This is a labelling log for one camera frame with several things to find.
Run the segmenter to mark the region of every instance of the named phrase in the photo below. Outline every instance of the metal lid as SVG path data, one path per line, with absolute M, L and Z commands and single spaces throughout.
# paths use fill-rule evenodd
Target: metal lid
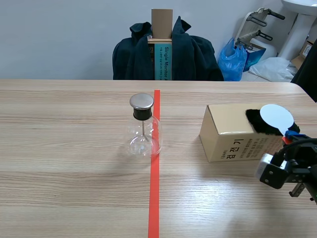
M 154 104 L 154 98 L 146 93 L 138 93 L 130 98 L 130 105 L 137 110 L 148 110 Z

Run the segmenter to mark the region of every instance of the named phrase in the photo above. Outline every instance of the black jacket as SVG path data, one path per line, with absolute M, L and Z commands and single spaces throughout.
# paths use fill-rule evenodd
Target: black jacket
M 172 32 L 172 80 L 223 81 L 210 41 L 185 33 L 191 26 L 178 17 Z M 150 23 L 130 27 L 131 38 L 122 40 L 112 57 L 113 79 L 153 80 L 147 36 Z
M 316 76 L 316 63 L 317 63 L 317 41 L 309 50 L 299 71 L 292 79 L 292 83 L 296 83 L 305 90 L 305 92 L 317 102 L 317 76 Z

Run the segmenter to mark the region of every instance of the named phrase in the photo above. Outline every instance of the table surface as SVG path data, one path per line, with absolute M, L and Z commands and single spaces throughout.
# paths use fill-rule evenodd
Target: table surface
M 317 136 L 291 83 L 0 80 L 0 237 L 146 238 L 150 158 L 124 150 L 130 97 L 161 91 L 161 238 L 315 238 L 316 205 L 253 177 L 258 161 L 208 163 L 207 104 L 275 103 Z

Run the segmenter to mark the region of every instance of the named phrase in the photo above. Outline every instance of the black handle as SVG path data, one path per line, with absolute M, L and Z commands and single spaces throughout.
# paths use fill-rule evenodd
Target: black handle
M 263 32 L 261 32 L 260 30 L 258 31 L 257 33 L 257 36 L 261 36 L 262 38 L 268 40 L 268 41 L 271 41 L 273 40 L 273 37 L 267 35 L 267 34 L 264 34 Z
M 268 10 L 268 15 L 272 15 L 272 16 L 275 16 L 281 20 L 284 20 L 285 19 L 285 16 L 281 15 L 281 14 L 278 14 L 274 11 L 272 11 L 271 9 Z
M 242 46 L 244 46 L 244 48 L 246 48 L 246 49 L 248 49 L 250 51 L 253 50 L 253 46 L 250 46 L 247 43 L 244 43 L 243 41 L 240 40 L 240 38 L 237 39 L 236 46 L 238 46 L 238 45 L 242 45 Z
M 267 23 L 265 21 L 262 21 L 262 20 L 254 17 L 252 15 L 248 16 L 247 21 L 254 22 L 254 23 L 256 23 L 256 24 L 258 24 L 258 25 L 260 25 L 262 27 L 266 27 L 267 26 Z

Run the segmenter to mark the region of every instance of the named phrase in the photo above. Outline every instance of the glass jar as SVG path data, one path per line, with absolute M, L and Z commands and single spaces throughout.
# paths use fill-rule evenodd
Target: glass jar
M 154 99 L 151 95 L 139 93 L 130 99 L 133 117 L 128 122 L 128 151 L 137 156 L 156 155 L 162 147 L 160 122 L 152 115 Z

